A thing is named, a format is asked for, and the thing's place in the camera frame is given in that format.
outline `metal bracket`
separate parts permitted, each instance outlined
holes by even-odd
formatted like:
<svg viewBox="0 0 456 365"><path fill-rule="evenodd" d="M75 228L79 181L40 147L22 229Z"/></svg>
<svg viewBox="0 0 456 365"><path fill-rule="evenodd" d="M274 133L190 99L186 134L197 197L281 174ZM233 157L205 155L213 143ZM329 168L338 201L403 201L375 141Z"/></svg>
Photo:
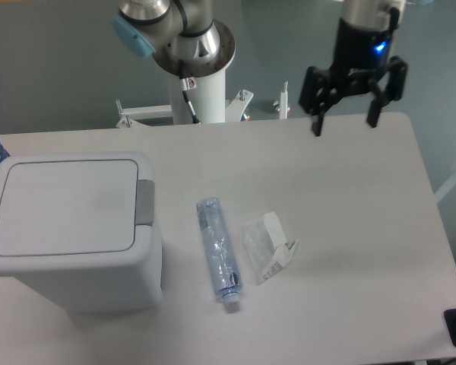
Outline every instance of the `metal bracket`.
<svg viewBox="0 0 456 365"><path fill-rule="evenodd" d="M245 109L252 101L252 98L253 93L251 91L241 89L225 109L225 122L242 121Z"/></svg>
<svg viewBox="0 0 456 365"><path fill-rule="evenodd" d="M245 111L253 99L253 93L241 89L231 102L226 101L225 122L241 122L246 120ZM117 128L134 128L146 125L137 122L136 119L168 118L173 116L173 108L170 105L144 106L141 108L123 109L120 100L116 100L116 107L119 111L120 121Z"/></svg>

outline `blue led light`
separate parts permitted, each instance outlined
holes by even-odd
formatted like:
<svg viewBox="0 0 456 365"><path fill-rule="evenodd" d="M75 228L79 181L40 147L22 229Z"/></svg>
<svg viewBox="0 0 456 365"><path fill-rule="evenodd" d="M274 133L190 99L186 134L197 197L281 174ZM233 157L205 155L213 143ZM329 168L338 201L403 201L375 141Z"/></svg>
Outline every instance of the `blue led light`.
<svg viewBox="0 0 456 365"><path fill-rule="evenodd" d="M382 43L380 43L380 44L376 45L375 47L373 47L373 49L375 50L375 52L380 54L380 53L383 52L383 50L385 49L386 46L387 46L387 42L383 41Z"/></svg>

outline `crumpled plastic wrapper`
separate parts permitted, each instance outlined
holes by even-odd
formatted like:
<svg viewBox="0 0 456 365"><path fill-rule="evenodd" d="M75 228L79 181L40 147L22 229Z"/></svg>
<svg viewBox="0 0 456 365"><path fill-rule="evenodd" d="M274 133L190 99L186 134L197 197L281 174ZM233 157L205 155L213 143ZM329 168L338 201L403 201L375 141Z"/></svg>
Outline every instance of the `crumpled plastic wrapper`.
<svg viewBox="0 0 456 365"><path fill-rule="evenodd" d="M242 241L249 253L260 285L292 261L299 241L289 243L275 212L249 221L242 229Z"/></svg>

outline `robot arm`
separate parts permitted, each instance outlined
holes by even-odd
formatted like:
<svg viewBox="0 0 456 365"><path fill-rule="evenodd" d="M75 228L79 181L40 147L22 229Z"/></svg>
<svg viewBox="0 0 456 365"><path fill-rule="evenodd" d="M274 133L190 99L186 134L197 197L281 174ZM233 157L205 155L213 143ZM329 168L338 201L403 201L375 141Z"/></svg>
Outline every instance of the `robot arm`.
<svg viewBox="0 0 456 365"><path fill-rule="evenodd" d="M402 98L407 64L390 57L405 0L344 0L328 70L309 67L299 104L313 118L312 131L321 134L325 113L344 97L371 92L366 121L377 126L382 107ZM389 73L384 90L378 82Z"/></svg>

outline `gray floor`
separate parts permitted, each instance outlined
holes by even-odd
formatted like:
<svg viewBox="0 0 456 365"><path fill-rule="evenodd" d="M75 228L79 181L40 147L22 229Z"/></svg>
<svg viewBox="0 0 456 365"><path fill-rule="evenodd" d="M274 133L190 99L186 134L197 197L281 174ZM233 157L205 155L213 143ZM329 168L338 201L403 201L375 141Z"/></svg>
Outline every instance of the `gray floor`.
<svg viewBox="0 0 456 365"><path fill-rule="evenodd" d="M237 42L226 92L255 93L252 117L277 117L271 102L289 81L292 116L306 68L328 67L341 3L217 0L215 15ZM112 128L124 107L167 104L162 72L116 38L116 0L0 4L0 133ZM395 53L410 64L404 99L388 107L413 122L432 187L456 161L456 0L409 5ZM365 113L369 97L331 114ZM456 190L440 206L456 259Z"/></svg>

